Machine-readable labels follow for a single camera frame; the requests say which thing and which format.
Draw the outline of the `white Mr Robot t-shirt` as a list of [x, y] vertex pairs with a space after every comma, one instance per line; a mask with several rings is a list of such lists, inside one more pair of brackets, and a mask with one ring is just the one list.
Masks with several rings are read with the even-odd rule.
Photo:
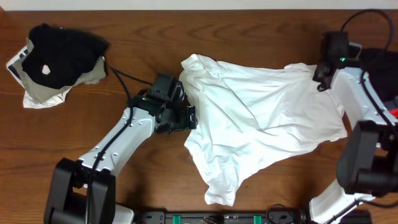
[[232, 206], [259, 170], [347, 135], [344, 108], [330, 90], [318, 91], [313, 65], [253, 68], [193, 54], [182, 68], [198, 119], [184, 145], [208, 185], [207, 204]]

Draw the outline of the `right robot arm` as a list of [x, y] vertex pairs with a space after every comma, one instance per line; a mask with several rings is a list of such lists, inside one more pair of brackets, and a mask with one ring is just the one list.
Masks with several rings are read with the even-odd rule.
[[329, 90], [340, 100], [352, 129], [338, 160], [336, 179], [308, 208], [297, 223], [372, 223], [362, 204], [377, 207], [375, 198], [397, 191], [397, 119], [377, 96], [362, 61], [352, 55], [344, 31], [323, 34], [320, 61], [313, 80], [318, 91]]

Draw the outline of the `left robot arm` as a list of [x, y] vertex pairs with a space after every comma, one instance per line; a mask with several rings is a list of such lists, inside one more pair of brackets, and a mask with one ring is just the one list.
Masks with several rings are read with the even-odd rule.
[[162, 73], [129, 95], [120, 120], [94, 148], [55, 166], [44, 223], [133, 223], [134, 211], [116, 203], [116, 178], [153, 134], [196, 128], [195, 107], [184, 96], [182, 82]]

